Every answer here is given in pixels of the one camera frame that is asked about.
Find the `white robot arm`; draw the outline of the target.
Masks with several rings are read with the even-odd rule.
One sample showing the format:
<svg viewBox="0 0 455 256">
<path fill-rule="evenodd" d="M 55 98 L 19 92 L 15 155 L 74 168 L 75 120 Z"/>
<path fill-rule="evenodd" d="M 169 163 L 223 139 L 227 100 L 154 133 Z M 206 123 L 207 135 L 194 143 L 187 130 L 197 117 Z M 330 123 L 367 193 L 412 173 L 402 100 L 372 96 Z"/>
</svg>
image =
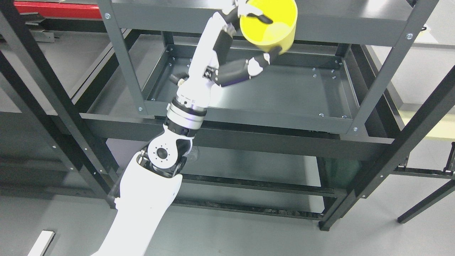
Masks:
<svg viewBox="0 0 455 256">
<path fill-rule="evenodd" d="M 206 117 L 208 101 L 174 97 L 163 130 L 134 154 L 119 183 L 115 219 L 96 256 L 143 256 L 177 196 L 192 140 Z"/>
</svg>

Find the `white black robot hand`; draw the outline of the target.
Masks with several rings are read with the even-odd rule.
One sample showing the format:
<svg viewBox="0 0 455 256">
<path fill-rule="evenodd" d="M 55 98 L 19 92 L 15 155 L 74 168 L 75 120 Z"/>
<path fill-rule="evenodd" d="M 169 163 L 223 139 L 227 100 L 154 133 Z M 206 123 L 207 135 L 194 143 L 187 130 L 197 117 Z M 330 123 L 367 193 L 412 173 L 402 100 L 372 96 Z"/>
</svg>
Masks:
<svg viewBox="0 0 455 256">
<path fill-rule="evenodd" d="M 281 51 L 277 46 L 250 59 L 227 62 L 226 57 L 240 28 L 241 17 L 252 17 L 273 24 L 270 15 L 247 0 L 236 0 L 230 7 L 215 12 L 200 36 L 187 73 L 172 75 L 178 89 L 172 103 L 201 110 L 210 103 L 213 86 L 229 86 L 259 75 Z"/>
</svg>

